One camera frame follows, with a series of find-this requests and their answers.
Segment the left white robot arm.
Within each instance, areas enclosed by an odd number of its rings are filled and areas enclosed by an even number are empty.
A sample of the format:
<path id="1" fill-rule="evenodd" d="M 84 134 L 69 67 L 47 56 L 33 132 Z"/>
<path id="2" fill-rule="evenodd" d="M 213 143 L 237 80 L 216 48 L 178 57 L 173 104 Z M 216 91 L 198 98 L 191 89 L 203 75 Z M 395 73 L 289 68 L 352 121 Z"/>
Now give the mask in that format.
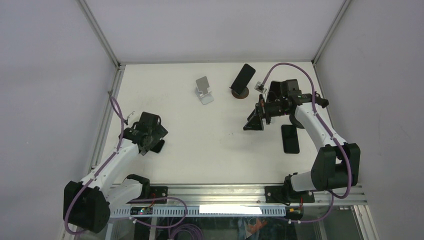
<path id="1" fill-rule="evenodd" d="M 128 175 L 114 187 L 120 172 L 139 156 L 159 153 L 168 131 L 159 115 L 142 112 L 138 121 L 123 130 L 118 146 L 109 158 L 80 181 L 70 181 L 64 188 L 63 220 L 83 230 L 99 233 L 111 213 L 136 200 L 145 203 L 152 196 L 150 180 L 137 174 Z"/>

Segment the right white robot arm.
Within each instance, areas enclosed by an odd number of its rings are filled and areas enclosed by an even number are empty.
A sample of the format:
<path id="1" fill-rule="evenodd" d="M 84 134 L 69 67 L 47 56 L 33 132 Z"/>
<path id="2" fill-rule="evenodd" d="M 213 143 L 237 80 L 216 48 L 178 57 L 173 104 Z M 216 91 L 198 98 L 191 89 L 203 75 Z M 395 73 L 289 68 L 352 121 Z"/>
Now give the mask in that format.
<path id="1" fill-rule="evenodd" d="M 285 204 L 300 202 L 315 191 L 345 188 L 346 198 L 359 177 L 361 150 L 356 143 L 348 143 L 331 128 L 319 114 L 329 101 L 313 91 L 302 93 L 296 79 L 272 81 L 267 97 L 261 94 L 254 110 L 243 126 L 245 131 L 262 131 L 273 117 L 288 116 L 289 125 L 281 127 L 286 153 L 299 153 L 297 129 L 304 129 L 313 141 L 317 156 L 310 171 L 285 177 L 275 198 Z"/>

